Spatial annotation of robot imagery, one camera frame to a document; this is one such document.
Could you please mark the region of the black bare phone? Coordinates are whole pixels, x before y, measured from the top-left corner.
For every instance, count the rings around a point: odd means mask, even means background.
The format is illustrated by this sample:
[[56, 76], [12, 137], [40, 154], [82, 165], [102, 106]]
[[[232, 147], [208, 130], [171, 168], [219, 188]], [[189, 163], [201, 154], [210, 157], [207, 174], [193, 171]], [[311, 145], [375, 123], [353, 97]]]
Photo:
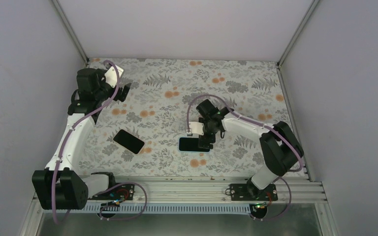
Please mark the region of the black bare phone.
[[121, 129], [114, 136], [113, 141], [126, 148], [133, 154], [138, 154], [145, 145], [145, 142], [131, 133]]

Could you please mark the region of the aluminium front rail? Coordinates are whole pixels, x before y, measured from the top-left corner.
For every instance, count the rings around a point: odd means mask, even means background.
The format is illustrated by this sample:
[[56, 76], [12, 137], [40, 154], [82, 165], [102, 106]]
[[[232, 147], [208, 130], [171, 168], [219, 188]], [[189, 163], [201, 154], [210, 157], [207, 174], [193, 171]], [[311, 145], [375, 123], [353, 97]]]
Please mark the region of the aluminium front rail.
[[[245, 183], [246, 177], [124, 177], [118, 182], [136, 182], [143, 186], [149, 203], [227, 204], [231, 197], [224, 193], [232, 183]], [[321, 182], [301, 177], [284, 177], [293, 203], [326, 203]]]

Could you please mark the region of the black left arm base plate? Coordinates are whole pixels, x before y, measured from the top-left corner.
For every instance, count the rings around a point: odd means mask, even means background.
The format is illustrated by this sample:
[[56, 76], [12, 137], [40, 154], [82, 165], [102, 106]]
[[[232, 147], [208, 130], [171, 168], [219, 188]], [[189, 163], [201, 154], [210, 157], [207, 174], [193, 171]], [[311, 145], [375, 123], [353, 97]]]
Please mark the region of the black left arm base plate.
[[135, 191], [134, 184], [122, 184], [109, 192], [95, 195], [90, 198], [90, 200], [101, 200], [101, 201], [115, 201], [115, 200], [133, 200], [133, 193]]

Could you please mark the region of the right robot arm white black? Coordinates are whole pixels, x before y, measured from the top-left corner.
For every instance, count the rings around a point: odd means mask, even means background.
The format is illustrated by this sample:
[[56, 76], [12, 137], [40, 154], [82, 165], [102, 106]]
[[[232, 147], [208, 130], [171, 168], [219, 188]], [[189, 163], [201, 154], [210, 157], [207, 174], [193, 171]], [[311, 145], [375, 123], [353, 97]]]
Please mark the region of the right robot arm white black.
[[196, 110], [198, 121], [187, 121], [187, 134], [198, 135], [198, 146], [212, 148], [216, 134], [236, 133], [260, 144], [264, 165], [247, 180], [247, 194], [252, 200], [259, 200], [266, 193], [266, 187], [293, 172], [303, 169], [304, 150], [289, 125], [283, 121], [276, 124], [262, 123], [246, 117], [234, 109], [225, 106], [218, 109], [206, 99]]

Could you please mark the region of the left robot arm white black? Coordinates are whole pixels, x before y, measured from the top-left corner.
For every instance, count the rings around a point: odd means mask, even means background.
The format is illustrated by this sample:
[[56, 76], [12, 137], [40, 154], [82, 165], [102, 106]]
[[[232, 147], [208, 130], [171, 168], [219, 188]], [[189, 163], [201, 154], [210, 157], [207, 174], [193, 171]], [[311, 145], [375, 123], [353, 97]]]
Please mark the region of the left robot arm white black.
[[84, 68], [77, 72], [77, 90], [71, 96], [63, 137], [44, 170], [36, 170], [32, 183], [45, 210], [83, 209], [97, 194], [111, 199], [117, 194], [114, 176], [96, 172], [81, 178], [78, 171], [85, 143], [94, 129], [101, 110], [112, 101], [125, 101], [131, 84], [119, 86], [124, 70]]

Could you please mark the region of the floral patterned table mat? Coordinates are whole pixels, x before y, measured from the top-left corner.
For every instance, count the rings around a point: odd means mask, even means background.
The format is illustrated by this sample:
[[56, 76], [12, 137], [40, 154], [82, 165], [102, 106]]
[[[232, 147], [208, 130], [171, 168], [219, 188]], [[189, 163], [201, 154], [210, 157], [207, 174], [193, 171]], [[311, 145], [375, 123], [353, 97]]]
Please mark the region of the floral patterned table mat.
[[[187, 121], [209, 99], [249, 118], [290, 123], [277, 66], [268, 61], [113, 59], [132, 83], [124, 102], [104, 108], [85, 144], [79, 170], [117, 176], [250, 177], [264, 165], [259, 143], [228, 132], [208, 153], [178, 151]], [[133, 154], [113, 141], [125, 130], [145, 142]]]

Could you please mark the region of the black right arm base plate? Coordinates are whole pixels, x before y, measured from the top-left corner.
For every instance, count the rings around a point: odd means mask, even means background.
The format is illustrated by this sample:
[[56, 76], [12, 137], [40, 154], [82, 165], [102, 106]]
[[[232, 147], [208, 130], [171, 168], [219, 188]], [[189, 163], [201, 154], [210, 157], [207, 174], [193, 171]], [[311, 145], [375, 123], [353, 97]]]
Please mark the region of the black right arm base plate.
[[263, 190], [254, 185], [230, 184], [224, 191], [225, 195], [230, 196], [232, 201], [277, 201], [278, 192], [275, 184], [269, 184]]

